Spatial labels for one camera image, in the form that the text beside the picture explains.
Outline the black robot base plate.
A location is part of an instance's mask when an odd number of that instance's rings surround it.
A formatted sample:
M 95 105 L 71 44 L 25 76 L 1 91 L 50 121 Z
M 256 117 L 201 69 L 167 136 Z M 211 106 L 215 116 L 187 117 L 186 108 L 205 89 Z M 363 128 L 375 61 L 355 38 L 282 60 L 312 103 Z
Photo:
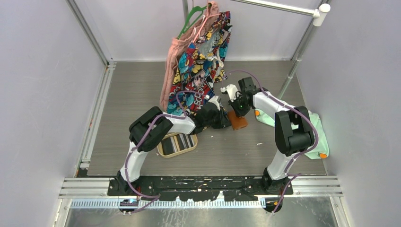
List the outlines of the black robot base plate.
M 215 201 L 220 194 L 225 201 L 255 201 L 258 196 L 292 195 L 291 185 L 282 182 L 265 189 L 260 176 L 140 176 L 133 188 L 121 176 L 109 182 L 109 196 L 146 195 L 146 200 L 159 196 L 160 201 Z

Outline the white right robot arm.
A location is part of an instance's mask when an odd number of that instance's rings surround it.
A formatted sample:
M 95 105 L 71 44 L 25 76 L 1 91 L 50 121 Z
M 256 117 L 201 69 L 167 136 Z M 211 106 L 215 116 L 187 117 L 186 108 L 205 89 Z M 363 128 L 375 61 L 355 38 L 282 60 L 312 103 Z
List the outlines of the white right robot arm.
M 244 117 L 250 109 L 259 109 L 274 120 L 277 152 L 264 169 L 262 189 L 275 194 L 288 182 L 288 171 L 296 159 L 315 145 L 318 134 L 310 121 L 308 109 L 277 99 L 268 90 L 256 87 L 251 77 L 229 84 L 220 91 L 229 98 L 235 116 Z

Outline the brown leather card holder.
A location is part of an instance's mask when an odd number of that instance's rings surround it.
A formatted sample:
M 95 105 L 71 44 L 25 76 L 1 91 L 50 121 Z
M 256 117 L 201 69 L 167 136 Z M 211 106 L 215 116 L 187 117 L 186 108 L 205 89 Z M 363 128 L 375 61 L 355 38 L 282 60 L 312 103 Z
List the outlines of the brown leather card holder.
M 248 125 L 244 117 L 237 117 L 234 110 L 228 112 L 227 117 L 231 123 L 233 130 L 245 128 Z

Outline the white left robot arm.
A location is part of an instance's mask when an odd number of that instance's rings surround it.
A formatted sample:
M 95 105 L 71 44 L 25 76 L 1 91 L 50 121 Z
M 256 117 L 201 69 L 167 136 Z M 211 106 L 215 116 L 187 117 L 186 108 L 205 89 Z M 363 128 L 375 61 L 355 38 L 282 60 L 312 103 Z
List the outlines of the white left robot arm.
M 126 195 L 138 189 L 136 180 L 148 152 L 156 148 L 167 134 L 196 135 L 205 128 L 223 129 L 231 126 L 228 113 L 214 103 L 207 103 L 195 114 L 172 115 L 152 107 L 129 127 L 129 150 L 117 174 L 119 188 Z

